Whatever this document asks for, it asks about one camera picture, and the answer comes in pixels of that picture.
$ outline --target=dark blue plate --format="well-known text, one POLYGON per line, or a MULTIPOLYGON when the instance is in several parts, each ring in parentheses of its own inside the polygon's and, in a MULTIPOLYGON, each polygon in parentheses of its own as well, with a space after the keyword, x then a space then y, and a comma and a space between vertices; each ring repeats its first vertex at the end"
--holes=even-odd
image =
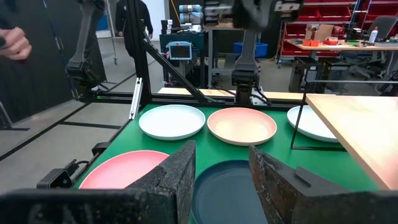
POLYGON ((197 224, 267 223, 249 161, 220 162, 203 171, 195 181, 192 215, 197 224))

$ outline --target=screen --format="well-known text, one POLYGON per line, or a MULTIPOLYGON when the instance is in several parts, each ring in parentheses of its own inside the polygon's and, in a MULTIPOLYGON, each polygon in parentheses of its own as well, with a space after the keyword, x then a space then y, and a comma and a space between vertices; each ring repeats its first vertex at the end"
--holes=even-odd
POLYGON ((190 46, 170 46, 171 57, 173 58, 190 58, 190 46))

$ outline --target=wooden tabletop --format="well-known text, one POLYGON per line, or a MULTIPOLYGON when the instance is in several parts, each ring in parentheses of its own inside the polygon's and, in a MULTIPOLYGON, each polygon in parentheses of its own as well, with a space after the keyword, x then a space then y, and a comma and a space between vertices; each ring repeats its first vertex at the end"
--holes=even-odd
POLYGON ((242 30, 240 28, 235 28, 232 23, 220 23, 217 25, 204 25, 205 30, 242 30))
POLYGON ((398 97, 308 95, 306 101, 381 189, 398 190, 398 97))
POLYGON ((303 50, 335 50, 335 51, 346 51, 346 50, 369 50, 369 51, 376 51, 376 50, 398 50, 397 47, 376 47, 376 46, 368 46, 368 47, 355 47, 353 45, 348 45, 343 40, 339 40, 338 45, 323 45, 319 44, 318 47, 305 47, 302 44, 296 44, 295 40, 286 40, 286 42, 300 48, 303 50))
MULTIPOLYGON (((222 90, 200 90, 206 96, 232 96, 231 94, 222 90)), ((160 94, 177 94, 177 95, 190 95, 188 90, 184 88, 166 88, 163 87, 159 90, 160 94)), ((270 100, 301 100, 303 98, 302 93, 282 93, 282 92, 264 92, 265 96, 270 100)))

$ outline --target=white wall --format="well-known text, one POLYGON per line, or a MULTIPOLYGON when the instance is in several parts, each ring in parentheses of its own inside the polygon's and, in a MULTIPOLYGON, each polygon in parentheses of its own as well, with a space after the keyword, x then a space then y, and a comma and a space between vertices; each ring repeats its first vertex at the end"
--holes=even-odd
POLYGON ((142 0, 147 5, 150 15, 150 21, 154 28, 154 38, 152 40, 159 40, 159 34, 162 32, 161 20, 165 19, 164 0, 142 0))

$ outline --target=human hand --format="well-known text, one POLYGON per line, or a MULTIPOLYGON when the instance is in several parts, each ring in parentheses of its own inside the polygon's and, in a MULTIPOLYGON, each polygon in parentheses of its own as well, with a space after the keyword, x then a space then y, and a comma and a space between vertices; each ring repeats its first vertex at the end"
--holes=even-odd
POLYGON ((24 60, 32 51, 32 46, 21 28, 0 29, 0 37, 6 41, 0 48, 0 55, 11 60, 24 60))

